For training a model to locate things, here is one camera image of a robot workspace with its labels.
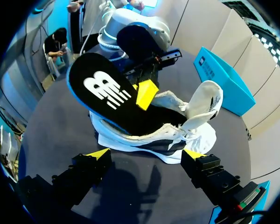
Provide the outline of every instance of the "round table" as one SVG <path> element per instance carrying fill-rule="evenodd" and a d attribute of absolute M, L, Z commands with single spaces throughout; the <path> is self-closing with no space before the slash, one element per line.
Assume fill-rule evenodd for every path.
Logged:
<path fill-rule="evenodd" d="M 175 65 L 159 72 L 160 91 L 189 101 L 201 83 L 195 57 L 182 51 Z M 217 141 L 208 154 L 221 159 L 245 186 L 251 177 L 250 152 L 243 120 L 221 109 L 210 121 Z M 103 149 L 97 144 L 88 111 L 72 96 L 61 75 L 31 116 L 20 151 L 19 177 L 39 174 L 51 183 L 79 153 Z M 214 206 L 195 189 L 179 164 L 168 165 L 150 153 L 111 150 L 113 165 L 97 188 L 72 210 L 100 224 L 208 223 Z"/>

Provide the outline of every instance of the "shoe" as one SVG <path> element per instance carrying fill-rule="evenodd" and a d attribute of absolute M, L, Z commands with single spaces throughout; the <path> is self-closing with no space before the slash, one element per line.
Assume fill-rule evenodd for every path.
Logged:
<path fill-rule="evenodd" d="M 217 138 L 207 122 L 218 115 L 222 101 L 223 90 L 213 81 L 203 82 L 189 103 L 181 101 L 171 91 L 157 94 L 152 105 L 178 112 L 185 117 L 185 122 L 178 126 L 165 123 L 153 133 L 142 136 L 125 133 L 92 111 L 90 118 L 99 134 L 100 145 L 124 152 L 150 152 L 167 164 L 177 164 L 184 148 L 201 154 L 211 150 Z"/>

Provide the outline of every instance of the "blue cardboard box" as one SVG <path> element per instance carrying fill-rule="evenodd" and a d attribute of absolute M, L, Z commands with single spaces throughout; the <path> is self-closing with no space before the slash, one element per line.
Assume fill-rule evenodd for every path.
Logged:
<path fill-rule="evenodd" d="M 242 116 L 256 104 L 238 73 L 214 53 L 202 47 L 194 65 L 202 82 L 212 80 L 223 89 L 223 108 Z"/>

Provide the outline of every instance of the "black insole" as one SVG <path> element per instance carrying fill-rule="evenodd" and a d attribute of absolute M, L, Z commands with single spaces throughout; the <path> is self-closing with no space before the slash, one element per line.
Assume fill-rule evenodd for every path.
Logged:
<path fill-rule="evenodd" d="M 86 79 L 90 90 L 84 85 Z M 80 56 L 73 63 L 67 80 L 74 96 L 89 110 L 131 135 L 150 134 L 165 123 L 178 126 L 187 120 L 180 113 L 163 107 L 150 105 L 146 111 L 140 109 L 136 105 L 137 91 L 108 59 L 99 54 Z"/>

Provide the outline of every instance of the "man sitting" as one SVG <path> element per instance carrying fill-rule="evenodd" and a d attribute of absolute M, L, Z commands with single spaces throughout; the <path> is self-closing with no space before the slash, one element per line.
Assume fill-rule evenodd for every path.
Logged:
<path fill-rule="evenodd" d="M 70 64 L 66 34 L 67 32 L 65 28 L 59 28 L 53 34 L 49 35 L 44 42 L 47 64 L 50 72 L 56 76 L 58 76 L 58 73 L 55 72 L 56 68 L 54 64 L 56 63 L 58 57 L 60 57 L 61 61 L 64 60 L 67 66 Z"/>

